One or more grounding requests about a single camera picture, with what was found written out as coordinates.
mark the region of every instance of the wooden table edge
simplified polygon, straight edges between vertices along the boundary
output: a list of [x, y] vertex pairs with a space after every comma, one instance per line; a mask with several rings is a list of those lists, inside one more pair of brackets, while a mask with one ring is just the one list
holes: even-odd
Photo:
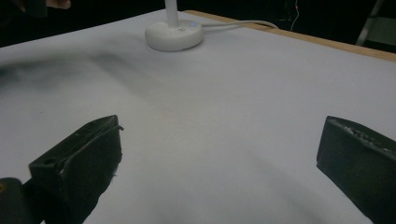
[[[186, 10], [184, 12], [189, 13], [191, 15], [215, 20], [215, 21], [224, 21], [224, 22], [236, 21], [233, 19], [216, 16], [216, 15], [212, 15], [212, 14], [204, 13], [204, 12], [200, 12], [200, 11], [195, 11], [195, 10]], [[337, 42], [337, 41], [333, 41], [333, 40], [314, 37], [311, 35], [302, 35], [302, 34], [297, 34], [297, 33], [289, 32], [289, 31], [285, 31], [285, 30], [278, 30], [278, 29], [274, 29], [274, 28], [259, 25], [259, 24], [244, 24], [244, 26], [251, 28], [251, 29], [269, 32], [269, 33], [276, 34], [276, 35], [284, 35], [284, 36], [292, 37], [295, 39], [331, 47], [334, 49], [341, 49], [341, 50], [345, 50], [345, 51], [352, 52], [352, 53], [357, 53], [357, 54], [361, 54], [361, 55], [365, 55], [365, 56], [374, 57], [377, 59], [383, 59], [383, 60], [387, 60], [387, 61], [391, 61], [391, 62], [396, 62], [396, 54], [390, 53], [390, 52], [385, 52], [382, 50], [367, 49], [365, 47], [350, 45], [350, 44], [341, 43], [341, 42]]]

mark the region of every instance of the lamp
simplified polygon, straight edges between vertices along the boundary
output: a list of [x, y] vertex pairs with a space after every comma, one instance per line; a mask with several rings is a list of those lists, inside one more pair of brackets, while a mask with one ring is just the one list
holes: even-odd
[[201, 24], [179, 20], [177, 0], [165, 0], [167, 21], [150, 25], [145, 32], [148, 45], [160, 51], [181, 51], [192, 48], [204, 38]]

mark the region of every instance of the white table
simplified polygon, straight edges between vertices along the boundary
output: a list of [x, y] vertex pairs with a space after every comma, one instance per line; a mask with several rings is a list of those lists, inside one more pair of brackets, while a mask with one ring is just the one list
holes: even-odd
[[[181, 14], [181, 18], [208, 19]], [[396, 63], [248, 28], [150, 49], [164, 11], [0, 49], [0, 176], [119, 116], [123, 159], [85, 223], [371, 223], [316, 168], [326, 116], [396, 137]]]

